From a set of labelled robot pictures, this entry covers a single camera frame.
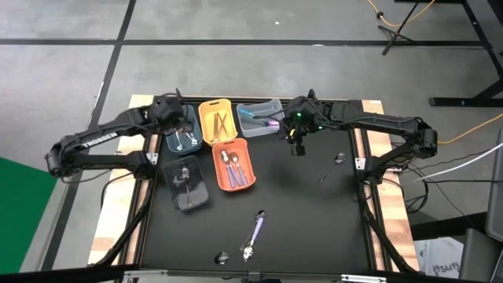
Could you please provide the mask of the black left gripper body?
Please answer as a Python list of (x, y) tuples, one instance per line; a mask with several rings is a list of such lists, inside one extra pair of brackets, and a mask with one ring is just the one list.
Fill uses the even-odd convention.
[(152, 103), (151, 113), (158, 128), (176, 128), (182, 124), (184, 111), (176, 97), (158, 97)]

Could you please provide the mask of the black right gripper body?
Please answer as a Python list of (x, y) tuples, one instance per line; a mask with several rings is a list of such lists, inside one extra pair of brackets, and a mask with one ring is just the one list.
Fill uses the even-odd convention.
[(317, 122), (318, 108), (307, 97), (296, 97), (283, 108), (285, 134), (289, 142), (301, 142), (302, 137), (321, 129)]

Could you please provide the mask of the light orange plastic bin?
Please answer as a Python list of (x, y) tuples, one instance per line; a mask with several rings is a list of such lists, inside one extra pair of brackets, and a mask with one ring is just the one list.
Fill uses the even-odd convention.
[[(210, 146), (213, 146), (220, 142), (227, 142), (237, 137), (237, 129), (234, 123), (232, 105), (230, 100), (221, 98), (217, 100), (206, 101), (199, 106), (198, 111), (200, 114), (203, 140), (207, 142)], [(222, 132), (219, 135), (219, 141), (212, 142), (211, 140), (213, 138), (213, 125), (214, 125), (215, 112), (219, 113), (221, 116), (227, 113), (226, 128), (229, 137), (227, 138), (225, 134)]]

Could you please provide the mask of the dark orange plastic bin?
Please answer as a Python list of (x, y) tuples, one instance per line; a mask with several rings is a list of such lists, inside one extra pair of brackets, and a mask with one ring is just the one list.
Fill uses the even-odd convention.
[[(226, 151), (229, 156), (229, 165), (231, 166), (231, 171), (236, 182), (235, 189), (232, 189), (230, 186), (226, 166), (221, 158), (221, 151)], [(239, 157), (240, 165), (242, 166), (244, 174), (246, 175), (246, 178), (248, 180), (248, 184), (246, 186), (239, 186), (238, 184), (236, 172), (234, 171), (235, 167), (233, 162), (231, 161), (231, 153), (236, 153)], [(256, 176), (253, 171), (252, 162), (248, 152), (248, 143), (243, 138), (235, 138), (230, 141), (215, 144), (212, 148), (212, 155), (215, 164), (216, 178), (220, 189), (226, 192), (236, 192), (239, 190), (247, 189), (255, 183)]]

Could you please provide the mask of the blue-grey plastic bin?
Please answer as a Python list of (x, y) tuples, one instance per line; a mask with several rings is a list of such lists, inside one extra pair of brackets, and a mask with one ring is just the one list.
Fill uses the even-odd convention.
[[(179, 133), (181, 142), (183, 144), (183, 150), (178, 151), (177, 150), (177, 139), (176, 136), (173, 134), (173, 129), (167, 130), (164, 132), (164, 137), (165, 141), (167, 144), (167, 147), (169, 148), (170, 151), (173, 153), (179, 155), (179, 156), (185, 156), (190, 153), (194, 153), (197, 150), (199, 150), (202, 147), (203, 144), (203, 137), (202, 137), (202, 132), (201, 132), (201, 127), (197, 119), (197, 114), (195, 113), (195, 110), (192, 105), (184, 105), (183, 106), (183, 111), (185, 116), (189, 116), (194, 120), (194, 129), (193, 130), (184, 130)], [(198, 141), (197, 145), (192, 145), (190, 139), (185, 135), (186, 132), (192, 132), (193, 135), (195, 136), (196, 140)]]

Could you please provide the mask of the clear plastic bin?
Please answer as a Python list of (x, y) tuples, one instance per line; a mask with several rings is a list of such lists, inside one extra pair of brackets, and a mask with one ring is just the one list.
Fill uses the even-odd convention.
[(262, 113), (271, 113), (271, 112), (276, 112), (279, 110), (282, 110), (282, 104), (279, 99), (273, 98), (269, 101), (263, 102), (263, 103), (256, 103), (256, 104), (250, 104), (250, 105), (245, 105), (245, 104), (238, 104), (237, 105), (237, 114), (238, 114), (238, 120), (240, 124), (240, 129), (241, 133), (246, 137), (246, 138), (252, 138), (252, 137), (257, 137), (257, 136), (262, 136), (262, 135), (267, 135), (267, 134), (276, 134), (279, 130), (273, 129), (272, 127), (254, 127), (251, 124), (248, 124), (244, 121), (242, 118), (242, 115), (238, 112), (240, 108), (244, 108), (251, 112), (252, 114), (256, 114), (257, 112), (262, 114)]

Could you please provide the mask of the black translucent plastic bin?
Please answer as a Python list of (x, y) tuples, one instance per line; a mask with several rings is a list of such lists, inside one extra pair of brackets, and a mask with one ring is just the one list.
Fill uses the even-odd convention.
[[(190, 200), (191, 208), (187, 208), (185, 185), (182, 183), (182, 168), (187, 167), (190, 171)], [(174, 207), (182, 212), (192, 211), (205, 205), (209, 201), (209, 193), (196, 156), (186, 156), (163, 166), (163, 175), (170, 190)]]

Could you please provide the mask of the wooden table side board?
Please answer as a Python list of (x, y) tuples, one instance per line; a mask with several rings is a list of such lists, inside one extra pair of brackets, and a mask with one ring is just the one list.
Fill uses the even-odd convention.
[[(154, 95), (133, 94), (130, 98), (129, 107), (135, 108), (150, 105)], [(158, 136), (153, 135), (151, 140), (145, 141), (141, 135), (119, 138), (115, 155), (126, 155), (133, 151), (145, 150), (150, 153), (158, 151)], [(119, 240), (133, 218), (147, 203), (145, 198), (152, 181), (137, 181), (132, 175), (124, 176), (112, 181), (105, 190), (104, 202), (97, 222), (88, 263), (97, 263), (103, 259), (110, 248)], [(141, 221), (134, 228), (130, 238), (112, 261), (112, 265), (134, 263), (134, 257), (138, 246), (138, 238), (141, 230)]]
[[(384, 114), (381, 101), (363, 100), (362, 108), (365, 112)], [(389, 134), (366, 131), (371, 156), (382, 156), (392, 150)], [(386, 180), (376, 187), (376, 194), (380, 201), (380, 215), (382, 215), (387, 237), (395, 246), (404, 260), (414, 269), (419, 270), (416, 249), (413, 243), (409, 219), (403, 193), (399, 186), (398, 176), (393, 172), (384, 175)], [(376, 253), (378, 270), (384, 270), (384, 254)]]

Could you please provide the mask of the black tripod stand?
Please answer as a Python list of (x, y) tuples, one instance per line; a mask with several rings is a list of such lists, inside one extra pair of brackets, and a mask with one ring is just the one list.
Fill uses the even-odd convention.
[(398, 26), (398, 29), (397, 30), (391, 30), (391, 28), (386, 28), (385, 26), (382, 26), (382, 25), (378, 25), (378, 29), (381, 30), (381, 31), (384, 31), (384, 32), (387, 32), (388, 35), (389, 35), (389, 40), (387, 42), (387, 45), (384, 47), (381, 55), (382, 56), (386, 56), (389, 49), (392, 47), (392, 45), (399, 39), (403, 39), (405, 40), (406, 42), (412, 42), (413, 40), (404, 36), (404, 35), (401, 35), (401, 31), (402, 29), (405, 27), (405, 25), (408, 23), (408, 21), (411, 19), (412, 15), (413, 15), (413, 12), (416, 10), (417, 6), (419, 5), (419, 2), (416, 2), (413, 6), (413, 8), (409, 11), (409, 13), (407, 14), (406, 18), (404, 19), (404, 21)]

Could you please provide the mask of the green floor mat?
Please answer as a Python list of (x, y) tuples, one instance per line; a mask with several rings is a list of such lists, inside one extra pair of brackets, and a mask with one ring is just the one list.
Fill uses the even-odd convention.
[(0, 274), (21, 268), (57, 180), (0, 157)]

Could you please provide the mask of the white cardboard box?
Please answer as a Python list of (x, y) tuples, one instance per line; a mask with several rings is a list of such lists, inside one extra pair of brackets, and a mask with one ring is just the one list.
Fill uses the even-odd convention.
[(420, 271), (428, 276), (458, 279), (464, 245), (452, 237), (414, 241)]

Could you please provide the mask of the grey office chair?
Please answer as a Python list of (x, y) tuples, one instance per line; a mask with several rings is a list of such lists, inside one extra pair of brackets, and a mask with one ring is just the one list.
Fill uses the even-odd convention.
[(503, 283), (503, 129), (495, 151), (488, 205), (468, 216), (459, 278), (481, 283)]

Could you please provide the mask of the black diagonal frame strut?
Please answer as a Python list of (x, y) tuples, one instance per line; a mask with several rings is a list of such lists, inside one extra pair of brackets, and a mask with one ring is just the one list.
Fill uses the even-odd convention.
[(377, 222), (377, 220), (375, 219), (373, 213), (370, 211), (368, 202), (366, 200), (365, 189), (361, 188), (359, 190), (358, 194), (362, 198), (362, 202), (363, 202), (362, 214), (363, 214), (364, 219), (371, 226), (374, 233), (377, 235), (378, 239), (380, 240), (381, 246), (384, 248), (384, 250), (391, 257), (391, 259), (393, 260), (393, 262), (397, 266), (398, 270), (402, 273), (416, 274), (417, 271), (414, 270), (406, 262), (406, 260), (398, 253), (398, 250), (392, 244), (390, 239), (387, 237), (387, 234), (385, 233), (384, 229), (380, 227), (380, 225)]
[(145, 198), (142, 201), (141, 207), (134, 215), (130, 223), (126, 226), (125, 230), (120, 234), (115, 244), (106, 252), (105, 256), (97, 261), (95, 266), (111, 266), (117, 255), (123, 250), (130, 240), (133, 232), (136, 230), (138, 224), (144, 219), (147, 214), (149, 205), (151, 203), (152, 187), (149, 186), (145, 193)]

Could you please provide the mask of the silver table edge bracket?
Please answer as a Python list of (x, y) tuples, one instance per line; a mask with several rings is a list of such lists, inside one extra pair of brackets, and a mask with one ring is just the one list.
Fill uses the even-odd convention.
[(385, 277), (356, 274), (342, 274), (341, 281), (349, 283), (387, 283), (387, 279)]
[(128, 270), (124, 272), (121, 283), (138, 283), (140, 279), (166, 276), (166, 270)]

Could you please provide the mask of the black desk leg frame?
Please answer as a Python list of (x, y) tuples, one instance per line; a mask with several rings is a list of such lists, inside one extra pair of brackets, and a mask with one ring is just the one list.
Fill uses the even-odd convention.
[(464, 11), (467, 13), (468, 19), (477, 34), (479, 41), (482, 43), (482, 48), (488, 54), (491, 62), (496, 69), (498, 79), (482, 90), (474, 97), (430, 97), (428, 104), (432, 107), (473, 107), (473, 108), (496, 108), (503, 107), (503, 98), (496, 98), (497, 95), (503, 94), (503, 66), (500, 64), (496, 53), (493, 50), (488, 38), (486, 37), (479, 21), (476, 19), (472, 8), (468, 4), (468, 0), (460, 0)]

